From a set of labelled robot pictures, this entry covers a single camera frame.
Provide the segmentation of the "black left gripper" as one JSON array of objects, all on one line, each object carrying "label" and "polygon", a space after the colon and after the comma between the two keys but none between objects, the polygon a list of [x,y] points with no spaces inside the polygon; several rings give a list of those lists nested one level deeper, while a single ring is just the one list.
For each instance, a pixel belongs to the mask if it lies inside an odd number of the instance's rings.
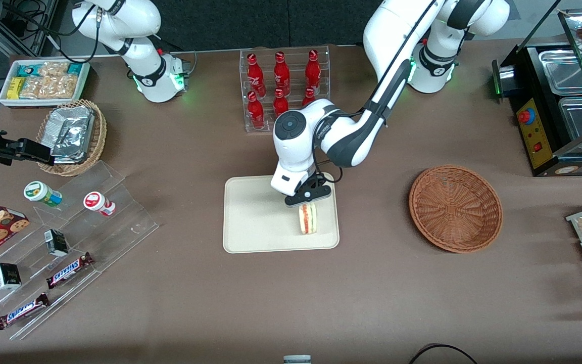
[{"label": "black left gripper", "polygon": [[313,172],[297,189],[293,196],[286,196],[287,207],[300,206],[306,199],[324,200],[332,194],[332,187],[326,185],[327,179],[323,173]]}]

